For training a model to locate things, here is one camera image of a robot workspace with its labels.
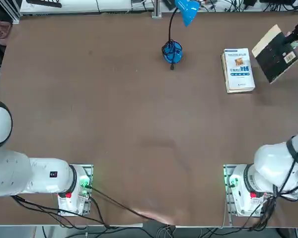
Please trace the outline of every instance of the lamp base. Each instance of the lamp base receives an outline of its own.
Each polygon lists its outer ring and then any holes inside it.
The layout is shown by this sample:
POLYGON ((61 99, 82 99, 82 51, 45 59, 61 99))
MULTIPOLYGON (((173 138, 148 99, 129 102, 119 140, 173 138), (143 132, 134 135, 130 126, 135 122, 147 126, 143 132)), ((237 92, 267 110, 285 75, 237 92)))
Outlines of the lamp base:
POLYGON ((162 48, 162 53, 164 59, 171 64, 180 62, 183 56, 181 45, 175 41, 167 42, 162 48))

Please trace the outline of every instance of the white shelf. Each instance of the white shelf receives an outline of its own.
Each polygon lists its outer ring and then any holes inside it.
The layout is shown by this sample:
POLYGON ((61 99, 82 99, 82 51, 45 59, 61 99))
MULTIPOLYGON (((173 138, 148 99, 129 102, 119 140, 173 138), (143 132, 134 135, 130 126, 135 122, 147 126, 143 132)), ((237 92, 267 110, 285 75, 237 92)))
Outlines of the white shelf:
MULTIPOLYGON (((143 11, 142 3, 134 3, 131 5, 130 0, 97 0, 99 10, 102 11, 143 11)), ((22 1, 20 13, 27 14, 51 14, 51 13, 83 13, 83 12, 98 12, 96 0, 60 0, 62 8, 41 6, 29 4, 26 0, 22 1)), ((145 1, 147 10, 153 9, 151 0, 145 1)))
MULTIPOLYGON (((104 11, 143 11, 144 6, 141 3, 134 3, 131 5, 131 0, 97 0, 99 10, 101 12, 104 11)), ((26 0, 22 1, 22 6, 20 9, 20 13, 22 15, 27 14, 51 14, 51 13, 88 13, 88 12, 98 12, 96 0, 60 0, 62 4, 62 8, 50 7, 50 6, 41 6, 35 4, 29 4, 26 0)), ((218 12, 223 12, 230 7, 230 3, 224 0, 218 0, 214 3, 216 6, 216 10, 218 12)), ((245 11, 263 11, 268 4, 257 2, 255 6, 249 6, 245 11)), ((153 0, 146 0, 145 6, 147 10, 153 9, 153 0)), ((210 12, 214 11, 211 9, 212 5, 205 6, 210 12)), ((170 12, 170 10, 165 6, 164 3, 160 3, 160 11, 162 13, 170 12)), ((199 12, 205 12, 206 10, 202 8, 199 12)))

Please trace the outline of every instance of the black book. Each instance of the black book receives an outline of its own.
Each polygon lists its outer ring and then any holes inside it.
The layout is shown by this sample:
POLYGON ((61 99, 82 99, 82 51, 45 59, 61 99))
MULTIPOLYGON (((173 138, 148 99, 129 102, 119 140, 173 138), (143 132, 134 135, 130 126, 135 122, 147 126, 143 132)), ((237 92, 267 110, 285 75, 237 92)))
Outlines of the black book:
POLYGON ((275 82, 297 60, 298 55, 278 25, 273 26, 253 48, 259 66, 270 83, 275 82))

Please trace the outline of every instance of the label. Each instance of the label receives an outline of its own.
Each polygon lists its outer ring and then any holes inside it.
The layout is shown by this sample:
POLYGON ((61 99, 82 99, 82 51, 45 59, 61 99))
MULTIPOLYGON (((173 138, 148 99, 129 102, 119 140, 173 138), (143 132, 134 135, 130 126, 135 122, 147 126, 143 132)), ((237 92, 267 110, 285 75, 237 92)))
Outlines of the label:
POLYGON ((292 61, 294 58, 296 58, 296 55, 294 54, 293 51, 291 51, 290 53, 288 53, 288 55, 286 55, 284 57, 284 60, 286 63, 289 63, 290 61, 292 61))
POLYGON ((253 197, 250 199, 250 203, 255 206, 258 206, 262 202, 263 202, 263 197, 253 197))

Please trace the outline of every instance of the lamp shade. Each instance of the lamp shade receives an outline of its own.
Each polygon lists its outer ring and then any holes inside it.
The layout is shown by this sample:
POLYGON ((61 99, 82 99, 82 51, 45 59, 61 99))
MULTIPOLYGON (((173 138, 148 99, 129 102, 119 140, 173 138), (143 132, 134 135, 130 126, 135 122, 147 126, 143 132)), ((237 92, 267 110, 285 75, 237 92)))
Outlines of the lamp shade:
POLYGON ((197 1, 175 0, 175 5, 179 8, 185 26, 190 25, 197 14, 200 4, 197 1))

